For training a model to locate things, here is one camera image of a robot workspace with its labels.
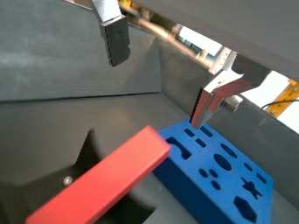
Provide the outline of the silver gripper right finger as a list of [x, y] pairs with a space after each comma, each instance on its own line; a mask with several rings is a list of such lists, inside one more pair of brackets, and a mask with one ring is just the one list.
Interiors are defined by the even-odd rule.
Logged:
[[267, 67], [240, 54], [235, 57], [231, 71], [239, 75], [235, 80], [228, 80], [224, 72], [219, 71], [209, 84], [200, 89], [189, 119], [189, 124], [196, 129], [223, 107], [231, 111], [238, 109], [242, 103], [238, 95], [259, 87], [271, 72]]

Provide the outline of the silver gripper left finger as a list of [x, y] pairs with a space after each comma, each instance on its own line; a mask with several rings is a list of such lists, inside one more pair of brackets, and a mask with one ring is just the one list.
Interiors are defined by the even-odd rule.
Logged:
[[105, 41], [108, 63], [116, 67], [129, 57], [127, 17], [121, 14], [117, 0], [91, 0], [91, 3]]

